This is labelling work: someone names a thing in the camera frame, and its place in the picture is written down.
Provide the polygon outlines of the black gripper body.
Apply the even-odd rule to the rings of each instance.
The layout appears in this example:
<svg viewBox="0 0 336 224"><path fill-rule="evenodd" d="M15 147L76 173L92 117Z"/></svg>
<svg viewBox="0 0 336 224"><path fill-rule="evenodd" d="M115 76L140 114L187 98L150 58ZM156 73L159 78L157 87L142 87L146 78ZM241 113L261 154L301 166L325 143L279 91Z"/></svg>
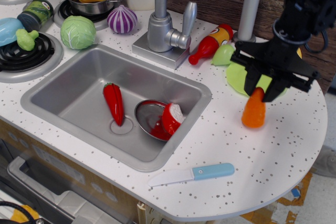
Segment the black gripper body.
<svg viewBox="0 0 336 224"><path fill-rule="evenodd" d="M263 75L284 78L291 86L309 91L312 83L320 78L320 72L297 55L297 49L311 39L297 39L290 36L274 35L267 42L235 43L236 50L231 61L247 67L258 66Z"/></svg>

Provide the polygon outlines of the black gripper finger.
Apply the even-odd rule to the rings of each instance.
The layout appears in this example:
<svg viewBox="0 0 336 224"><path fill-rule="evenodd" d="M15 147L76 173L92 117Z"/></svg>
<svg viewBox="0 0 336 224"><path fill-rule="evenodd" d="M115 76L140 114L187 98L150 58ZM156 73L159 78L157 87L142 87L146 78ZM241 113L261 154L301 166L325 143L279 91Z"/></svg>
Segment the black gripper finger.
<svg viewBox="0 0 336 224"><path fill-rule="evenodd" d="M289 80L284 78L273 78L270 85L268 86L266 93L263 98L263 102L272 102L276 99L283 91L290 87L291 83Z"/></svg>
<svg viewBox="0 0 336 224"><path fill-rule="evenodd" d="M248 95L252 95L253 91L257 86L257 83L259 82L262 72L255 64L245 67L245 70L246 70L246 77L245 77L244 90Z"/></svg>

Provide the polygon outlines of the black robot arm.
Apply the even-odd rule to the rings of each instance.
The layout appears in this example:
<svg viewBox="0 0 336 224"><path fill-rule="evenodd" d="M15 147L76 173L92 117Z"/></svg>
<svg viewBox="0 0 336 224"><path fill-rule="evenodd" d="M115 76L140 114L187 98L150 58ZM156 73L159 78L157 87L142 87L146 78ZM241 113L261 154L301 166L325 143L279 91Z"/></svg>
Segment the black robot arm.
<svg viewBox="0 0 336 224"><path fill-rule="evenodd" d="M252 95L261 76L271 77L263 102L271 102L284 89L294 87L308 92L320 73L297 54L312 36L334 27L335 0L284 0L284 10L272 27L268 42L237 42L231 60L244 66L247 74L244 90Z"/></svg>

